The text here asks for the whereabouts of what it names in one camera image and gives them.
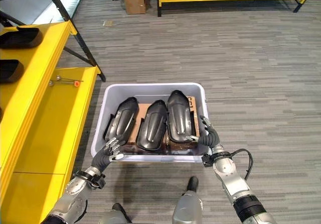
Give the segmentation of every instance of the small orange object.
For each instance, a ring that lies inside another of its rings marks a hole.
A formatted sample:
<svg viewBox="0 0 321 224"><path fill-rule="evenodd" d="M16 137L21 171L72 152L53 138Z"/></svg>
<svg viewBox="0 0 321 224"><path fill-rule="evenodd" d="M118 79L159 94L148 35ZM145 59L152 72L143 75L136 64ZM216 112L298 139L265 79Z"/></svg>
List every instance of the small orange object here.
<svg viewBox="0 0 321 224"><path fill-rule="evenodd" d="M75 86L75 87L79 87L79 85L80 85L80 82L79 82L79 81L74 81L74 86Z"/></svg>

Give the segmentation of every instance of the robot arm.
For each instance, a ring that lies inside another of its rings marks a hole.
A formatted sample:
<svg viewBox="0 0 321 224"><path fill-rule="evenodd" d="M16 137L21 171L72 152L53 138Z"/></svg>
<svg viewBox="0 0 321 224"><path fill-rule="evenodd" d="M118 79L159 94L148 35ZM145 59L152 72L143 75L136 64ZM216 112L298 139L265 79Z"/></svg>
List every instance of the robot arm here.
<svg viewBox="0 0 321 224"><path fill-rule="evenodd" d="M223 190L241 222L243 224L276 224L272 215L264 209L246 183L253 163L251 154L245 149L238 150L232 154L224 151L219 136L209 120L204 116L201 116L201 119L209 134L201 137L190 136L190 139L210 147L212 155L204 155L202 158L203 163L205 167L213 166L214 172L222 182ZM235 163L232 160L232 157L241 151L246 151L250 157L250 165L245 178L242 178L237 173Z"/></svg>
<svg viewBox="0 0 321 224"><path fill-rule="evenodd" d="M86 171L77 171L64 194L56 202L54 208L42 224L73 224L86 213L89 195L96 188L102 189L105 185L105 175L102 172L115 160L124 157L118 151L116 138L111 139L95 155L91 166Z"/></svg>

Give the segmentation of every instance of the brown cardboard box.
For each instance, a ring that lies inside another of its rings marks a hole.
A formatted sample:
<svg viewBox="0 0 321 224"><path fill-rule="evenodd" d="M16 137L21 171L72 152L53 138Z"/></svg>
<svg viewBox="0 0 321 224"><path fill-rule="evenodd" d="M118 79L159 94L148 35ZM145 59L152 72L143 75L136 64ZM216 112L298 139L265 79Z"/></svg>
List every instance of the brown cardboard box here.
<svg viewBox="0 0 321 224"><path fill-rule="evenodd" d="M199 131L199 123L197 118L197 110L196 110L196 102L195 97L193 96L187 96L189 102L190 102L190 110L191 113L193 113L194 116L194 124L195 124L195 131L196 136L200 135ZM145 118L146 112L148 107L151 105L149 103L139 103L139 111L136 117L136 122L134 129L129 137L129 140L126 145L121 147L121 151L124 153L136 153L136 154L171 154L171 151L177 151L177 150L188 150L188 149L194 149L197 147L196 142L188 142L184 144L175 143L170 140L168 131L166 130L162 145L159 150L157 151L147 151L139 148L136 144L136 138L138 135L139 127L141 119Z"/></svg>
<svg viewBox="0 0 321 224"><path fill-rule="evenodd" d="M145 14L146 2L145 0L125 0L125 7L127 14Z"/></svg>

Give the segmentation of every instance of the plastic bin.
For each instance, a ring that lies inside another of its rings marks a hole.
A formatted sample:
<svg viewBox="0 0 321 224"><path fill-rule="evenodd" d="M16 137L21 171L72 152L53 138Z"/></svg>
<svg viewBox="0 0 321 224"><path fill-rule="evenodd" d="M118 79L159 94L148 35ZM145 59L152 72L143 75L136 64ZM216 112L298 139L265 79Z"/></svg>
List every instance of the plastic bin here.
<svg viewBox="0 0 321 224"><path fill-rule="evenodd" d="M105 144L103 133L107 127L110 114L114 114L121 102L126 98L134 96L139 103L153 103L162 99L167 102L170 94L174 90L180 90L187 96L194 96L196 99L197 113L208 117L205 91L201 85L193 82L185 83L144 83L144 84L114 84L106 88L97 128L91 145L91 155L96 153ZM200 133L204 133L204 125L199 117ZM120 161L147 161L147 162L202 162L202 156L209 152L206 146L198 145L196 149L186 151L176 151L172 155L136 155L126 154Z"/></svg>

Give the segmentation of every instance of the black cable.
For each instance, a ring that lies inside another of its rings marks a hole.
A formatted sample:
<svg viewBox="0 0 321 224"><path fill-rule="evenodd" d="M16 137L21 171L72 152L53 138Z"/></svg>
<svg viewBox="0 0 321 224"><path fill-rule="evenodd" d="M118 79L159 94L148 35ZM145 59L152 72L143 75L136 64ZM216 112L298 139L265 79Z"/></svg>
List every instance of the black cable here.
<svg viewBox="0 0 321 224"><path fill-rule="evenodd" d="M234 155L241 153L241 152L246 152L249 155L249 167L246 170L247 173L244 177L244 179L247 180L247 178L249 177L249 175L251 173L252 167L253 167L253 158L252 158L251 153L247 149L238 149L238 150L234 151L233 153L231 153L231 157L233 157Z"/></svg>

